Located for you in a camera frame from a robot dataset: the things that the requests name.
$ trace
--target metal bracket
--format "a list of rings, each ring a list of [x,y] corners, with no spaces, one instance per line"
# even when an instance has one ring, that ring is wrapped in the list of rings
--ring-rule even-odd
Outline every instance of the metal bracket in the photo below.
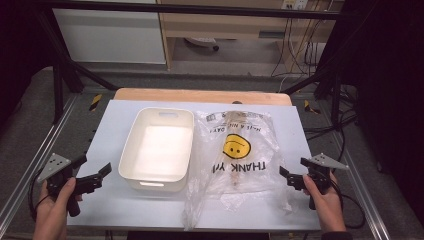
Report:
[[[336,160],[324,155],[323,153],[313,156],[312,158],[305,159],[308,162],[314,163],[319,166],[328,168],[337,168],[342,170],[349,170],[349,166],[344,165]]]
[[[46,165],[44,166],[43,171],[40,173],[40,176],[37,178],[37,182],[42,183],[47,178],[55,175],[60,170],[71,165],[71,163],[71,160],[53,153],[50,159],[47,161]]]

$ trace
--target wall outlet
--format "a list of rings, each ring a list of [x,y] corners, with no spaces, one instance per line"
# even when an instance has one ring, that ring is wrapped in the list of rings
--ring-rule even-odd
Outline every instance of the wall outlet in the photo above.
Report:
[[[294,10],[305,10],[308,0],[296,0],[293,9]]]
[[[281,9],[293,10],[296,5],[296,0],[284,0]]]

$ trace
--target white plastic tray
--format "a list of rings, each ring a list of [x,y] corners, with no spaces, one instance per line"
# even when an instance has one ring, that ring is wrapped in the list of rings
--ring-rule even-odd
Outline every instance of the white plastic tray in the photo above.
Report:
[[[190,111],[141,110],[125,143],[119,174],[135,189],[180,191],[187,180],[193,129]]]

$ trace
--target white table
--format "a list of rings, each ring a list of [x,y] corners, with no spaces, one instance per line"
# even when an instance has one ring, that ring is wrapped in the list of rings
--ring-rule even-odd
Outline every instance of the white table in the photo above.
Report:
[[[112,172],[104,179],[102,188],[96,189],[93,194],[84,195],[84,201],[80,203],[81,214],[75,218],[68,218],[70,227],[166,231],[183,229],[181,214],[186,199],[185,189],[177,193],[134,190],[118,173],[121,153],[132,123],[138,111],[145,107],[173,107],[203,112],[226,110],[268,112],[273,118],[287,169],[298,174],[307,172],[300,164],[300,158],[310,157],[311,154],[295,107],[112,100],[87,152],[88,162],[82,165],[78,176],[93,174],[109,162],[112,164]],[[267,204],[263,199],[248,199],[237,211],[225,210],[219,200],[209,199],[194,230],[256,232],[319,230],[317,215],[308,208],[309,197],[294,190],[291,194],[295,199],[292,213],[276,208],[273,204]]]

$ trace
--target clear plastic bag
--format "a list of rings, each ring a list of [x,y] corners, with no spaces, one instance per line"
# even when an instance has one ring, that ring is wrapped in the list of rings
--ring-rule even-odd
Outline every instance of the clear plastic bag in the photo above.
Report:
[[[196,112],[192,154],[185,230],[194,228],[208,197],[220,198],[224,209],[236,211],[248,197],[272,195],[290,209],[279,175],[285,164],[269,114]]]

